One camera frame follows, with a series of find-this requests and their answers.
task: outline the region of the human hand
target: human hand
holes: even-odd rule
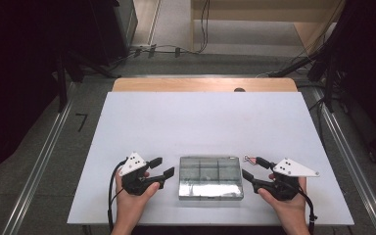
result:
[[[116,193],[122,190],[121,177],[116,173]],[[149,199],[160,188],[160,183],[155,182],[151,184],[141,196],[129,195],[125,190],[122,190],[116,198],[117,201],[117,218],[112,235],[129,235],[136,226],[143,210]]]
[[[306,194],[306,178],[300,177],[299,184]],[[263,188],[259,188],[258,193],[274,208],[282,223],[283,229],[285,229],[288,235],[309,234],[305,220],[306,200],[301,194],[297,194],[295,198],[290,201],[278,201]]]

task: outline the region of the white board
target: white board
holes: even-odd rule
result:
[[[252,185],[244,179],[245,196],[240,202],[179,201],[179,158],[190,155],[230,155],[240,159],[249,155],[274,163],[284,158],[302,163],[320,173],[320,177],[307,179],[308,195],[318,216],[316,224],[353,224],[299,92],[109,93],[68,223],[108,223],[112,171],[133,151],[146,161],[164,158],[163,164],[150,171],[152,176],[175,166],[175,175],[150,200],[140,224],[280,224],[271,206],[254,194]],[[240,164],[258,179],[267,179],[270,173],[247,162]]]

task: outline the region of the wrist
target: wrist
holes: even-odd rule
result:
[[[288,235],[309,235],[309,230],[306,224],[296,225],[288,228],[284,228]]]
[[[130,235],[132,233],[133,227],[130,227],[128,224],[115,224],[115,227],[112,231],[112,235]]]

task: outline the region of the gray floor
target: gray floor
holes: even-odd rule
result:
[[[169,43],[164,41],[164,44],[175,44],[173,43],[175,41],[171,40],[172,37],[167,38]],[[294,36],[290,38],[291,45],[299,44],[298,38]],[[148,53],[142,53],[139,57],[130,57],[123,61],[114,69],[114,72],[122,76],[222,74],[224,76],[256,77],[264,76],[269,71],[279,71],[285,68],[293,62],[293,57],[298,56],[303,50],[301,47],[302,50],[298,50],[299,53],[291,57],[282,56],[284,52],[282,46],[273,48],[278,48],[277,52],[273,52],[277,56],[181,54],[179,57],[175,57],[172,53],[155,53],[153,57],[149,57]],[[309,66],[301,68],[289,76],[295,79],[298,85],[308,84],[306,80],[307,69],[309,69]],[[74,86],[75,93],[72,97],[70,113],[60,132],[30,206],[24,215],[19,234],[84,234],[81,226],[68,225],[67,218],[106,94],[112,89],[113,83],[113,79],[104,78],[98,74],[88,74],[82,83]],[[316,101],[313,96],[313,89],[300,89],[309,107]],[[376,194],[376,164],[370,162],[366,147],[352,120],[344,114],[338,102],[334,101],[333,104],[335,116],[339,120],[344,134],[352,146],[354,155]],[[57,109],[58,99],[55,99],[29,131],[15,154],[0,164],[0,234],[4,230],[15,202],[46,142],[57,117]],[[78,130],[82,124],[83,116],[77,114],[88,115],[80,131]],[[317,126],[316,111],[312,111],[311,115]],[[326,152],[351,210],[355,225],[349,227],[316,227],[315,234],[376,234],[374,224],[353,183],[331,131],[328,129],[324,118],[321,120]],[[92,226],[91,229],[92,234],[109,234],[107,226]],[[206,227],[202,229],[204,234],[223,234],[218,228]],[[259,234],[258,228],[251,229],[254,234]],[[192,231],[196,232],[191,234],[199,234],[198,230]]]

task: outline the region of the transparent box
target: transparent box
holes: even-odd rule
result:
[[[181,157],[179,200],[240,201],[243,197],[237,157]]]

